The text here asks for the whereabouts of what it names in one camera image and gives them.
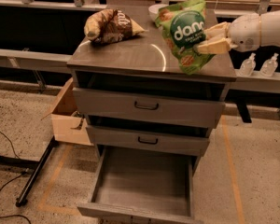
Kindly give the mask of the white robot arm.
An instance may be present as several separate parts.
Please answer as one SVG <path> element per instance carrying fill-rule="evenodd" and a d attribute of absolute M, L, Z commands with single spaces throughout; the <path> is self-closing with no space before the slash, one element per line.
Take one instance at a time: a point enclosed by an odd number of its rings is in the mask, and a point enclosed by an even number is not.
<path fill-rule="evenodd" d="M 280 10 L 250 13 L 233 22 L 222 22 L 205 29 L 206 39 L 194 46 L 201 54 L 223 54 L 231 49 L 254 51 L 260 47 L 280 47 Z"/>

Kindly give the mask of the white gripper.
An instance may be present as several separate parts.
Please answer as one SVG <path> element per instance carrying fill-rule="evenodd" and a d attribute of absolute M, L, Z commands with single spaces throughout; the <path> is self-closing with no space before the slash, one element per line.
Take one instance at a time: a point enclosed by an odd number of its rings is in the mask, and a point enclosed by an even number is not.
<path fill-rule="evenodd" d="M 235 19 L 231 24 L 221 22 L 204 30 L 207 39 L 196 45 L 201 54 L 223 54 L 235 49 L 239 52 L 253 51 L 260 47 L 259 14 L 251 13 Z"/>

